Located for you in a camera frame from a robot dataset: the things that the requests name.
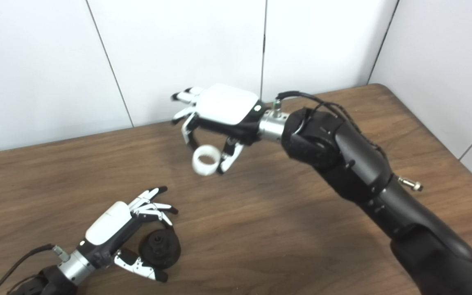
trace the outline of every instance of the white cylinder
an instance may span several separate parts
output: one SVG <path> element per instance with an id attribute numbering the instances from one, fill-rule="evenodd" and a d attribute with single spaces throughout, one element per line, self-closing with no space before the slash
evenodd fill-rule
<path id="1" fill-rule="evenodd" d="M 206 164 L 200 160 L 200 157 L 210 157 L 214 160 L 213 164 Z M 216 172 L 220 164 L 221 153 L 218 149 L 210 144 L 200 146 L 193 154 L 193 169 L 199 175 L 207 176 Z"/>

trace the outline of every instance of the wood grain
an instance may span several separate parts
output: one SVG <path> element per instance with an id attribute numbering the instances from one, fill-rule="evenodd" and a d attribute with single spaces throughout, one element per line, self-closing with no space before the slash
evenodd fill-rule
<path id="1" fill-rule="evenodd" d="M 388 89 L 373 84 L 320 97 L 350 110 L 397 174 L 425 184 L 414 196 L 472 245 L 472 175 Z M 284 104 L 286 111 L 312 105 Z M 222 136 L 199 133 L 201 143 L 222 146 Z M 112 203 L 160 185 L 169 191 L 159 200 L 180 210 L 171 218 L 182 257 L 169 282 L 110 267 L 80 294 L 418 294 L 382 232 L 279 145 L 259 142 L 224 176 L 202 177 L 169 123 L 0 152 L 0 277 L 36 246 L 73 250 Z M 136 250 L 155 228 L 139 230 L 127 246 Z M 30 258 L 0 294 L 54 263 L 50 253 Z"/>

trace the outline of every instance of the robotic hand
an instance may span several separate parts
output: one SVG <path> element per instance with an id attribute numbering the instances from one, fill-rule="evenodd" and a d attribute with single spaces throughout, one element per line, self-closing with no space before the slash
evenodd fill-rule
<path id="1" fill-rule="evenodd" d="M 284 113 L 281 101 L 287 97 L 305 97 L 318 105 Z M 402 185 L 412 191 L 421 191 L 422 185 L 396 176 L 384 151 L 361 133 L 341 105 L 288 91 L 280 93 L 270 108 L 250 92 L 221 84 L 205 90 L 189 88 L 172 99 L 189 104 L 172 122 L 187 118 L 182 133 L 193 150 L 198 148 L 193 138 L 197 127 L 228 136 L 218 163 L 220 174 L 243 145 L 277 142 L 290 158 L 312 166 L 384 231 L 393 254 L 423 295 L 472 295 L 472 248 L 412 198 Z M 321 107 L 328 111 L 319 111 Z"/>
<path id="2" fill-rule="evenodd" d="M 43 250 L 54 250 L 62 262 L 26 278 L 27 282 L 19 282 L 21 285 L 14 286 L 18 288 L 10 294 L 75 295 L 77 286 L 86 277 L 96 269 L 108 268 L 113 263 L 151 280 L 167 282 L 167 274 L 160 269 L 171 267 L 176 263 L 181 249 L 172 222 L 165 214 L 165 212 L 177 214 L 178 210 L 171 205 L 152 202 L 156 196 L 165 191 L 167 191 L 166 186 L 156 187 L 144 191 L 129 205 L 116 202 L 86 230 L 85 238 L 70 255 L 59 246 L 46 245 Z M 142 224 L 155 221 L 163 223 L 166 229 L 155 230 L 142 241 L 139 247 L 141 256 L 122 248 Z M 35 253 L 33 250 L 19 260 L 0 280 L 0 285 L 19 263 Z"/>

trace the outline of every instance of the robot fingertip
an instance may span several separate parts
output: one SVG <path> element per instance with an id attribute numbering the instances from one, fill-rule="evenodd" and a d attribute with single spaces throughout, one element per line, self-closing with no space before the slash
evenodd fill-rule
<path id="1" fill-rule="evenodd" d="M 154 278 L 158 282 L 166 283 L 169 280 L 169 275 L 165 271 L 154 268 Z"/>
<path id="2" fill-rule="evenodd" d="M 164 192 L 166 192 L 166 191 L 168 191 L 168 187 L 167 187 L 167 186 L 164 185 L 164 186 L 158 187 L 158 193 L 159 193 L 159 194 L 164 193 Z"/>
<path id="3" fill-rule="evenodd" d="M 174 207 L 170 207 L 170 209 L 167 210 L 169 213 L 172 213 L 172 214 L 178 214 L 179 211 L 178 209 L 174 208 Z"/>

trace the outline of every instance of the black knob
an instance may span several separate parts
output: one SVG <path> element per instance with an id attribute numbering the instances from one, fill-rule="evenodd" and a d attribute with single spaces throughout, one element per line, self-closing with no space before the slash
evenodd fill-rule
<path id="1" fill-rule="evenodd" d="M 178 236 L 171 229 L 155 230 L 139 244 L 139 255 L 143 261 L 159 269 L 174 265 L 181 253 Z"/>

